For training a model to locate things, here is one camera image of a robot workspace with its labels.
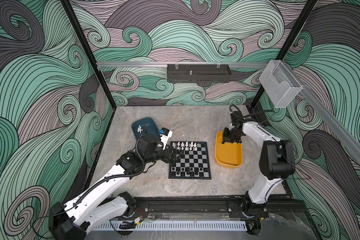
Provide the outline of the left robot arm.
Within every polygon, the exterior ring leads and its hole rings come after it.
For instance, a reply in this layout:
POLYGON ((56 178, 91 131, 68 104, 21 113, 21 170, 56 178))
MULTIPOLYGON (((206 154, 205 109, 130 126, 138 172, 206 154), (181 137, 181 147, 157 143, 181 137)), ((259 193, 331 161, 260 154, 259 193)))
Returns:
POLYGON ((136 200, 123 192, 105 203, 105 199, 133 177, 142 174, 147 163, 173 160, 168 140, 173 132, 161 129, 158 134, 143 133, 135 147, 123 154, 111 169, 86 191, 65 204, 50 208, 49 231, 55 240, 83 240, 96 227, 116 217, 131 217, 136 200))

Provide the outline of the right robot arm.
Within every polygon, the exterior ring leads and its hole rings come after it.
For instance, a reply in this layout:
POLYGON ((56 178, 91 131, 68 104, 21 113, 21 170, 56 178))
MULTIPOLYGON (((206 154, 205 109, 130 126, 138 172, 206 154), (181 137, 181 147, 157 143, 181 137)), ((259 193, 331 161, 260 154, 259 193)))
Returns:
POLYGON ((262 175, 248 191, 248 196, 253 204, 265 204, 275 187, 295 173, 293 144, 272 135, 240 110, 231 111, 230 117, 231 124, 224 128, 221 144, 240 144, 242 137, 250 137, 262 148, 259 160, 262 175))

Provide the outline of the black white chessboard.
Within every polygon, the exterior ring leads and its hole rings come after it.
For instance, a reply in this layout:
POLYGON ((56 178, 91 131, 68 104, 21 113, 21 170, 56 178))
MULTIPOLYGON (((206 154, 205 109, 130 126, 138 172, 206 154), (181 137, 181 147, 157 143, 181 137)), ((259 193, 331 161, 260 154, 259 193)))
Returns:
POLYGON ((180 150, 180 160, 175 164, 169 164, 169 179, 210 180, 212 178, 207 142, 198 142, 198 143, 203 144, 202 150, 198 150, 198 151, 180 150), (211 176, 209 178, 171 178, 170 167, 208 168, 211 176))

